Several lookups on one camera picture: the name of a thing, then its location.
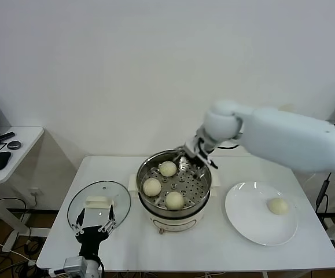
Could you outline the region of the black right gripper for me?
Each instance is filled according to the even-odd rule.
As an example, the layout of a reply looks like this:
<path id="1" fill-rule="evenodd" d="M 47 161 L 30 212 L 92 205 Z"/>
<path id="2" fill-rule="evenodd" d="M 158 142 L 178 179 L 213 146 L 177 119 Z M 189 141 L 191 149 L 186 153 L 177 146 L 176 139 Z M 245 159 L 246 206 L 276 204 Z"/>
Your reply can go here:
<path id="1" fill-rule="evenodd" d="M 196 154 L 188 145 L 184 145 L 184 147 L 175 148 L 176 155 L 172 159 L 174 163 L 178 163 L 181 159 L 188 160 L 191 165 L 195 167 L 195 174 L 204 174 L 205 166 L 212 167 L 214 169 L 218 169 L 218 166 L 214 163 L 214 161 L 210 158 L 203 158 L 201 155 Z"/>

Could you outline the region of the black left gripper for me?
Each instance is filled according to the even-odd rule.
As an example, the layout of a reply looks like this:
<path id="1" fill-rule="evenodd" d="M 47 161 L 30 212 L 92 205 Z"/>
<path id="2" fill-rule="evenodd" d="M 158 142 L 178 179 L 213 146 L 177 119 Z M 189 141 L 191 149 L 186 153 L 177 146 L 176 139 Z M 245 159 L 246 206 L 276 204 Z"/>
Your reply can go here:
<path id="1" fill-rule="evenodd" d="M 114 209 L 110 206 L 108 220 L 103 226 L 89 226 L 83 229 L 85 211 L 86 209 L 83 208 L 75 222 L 71 223 L 71 228 L 77 233 L 76 240 L 81 245 L 79 256 L 98 257 L 101 242 L 109 237 L 109 232 L 116 225 Z"/>

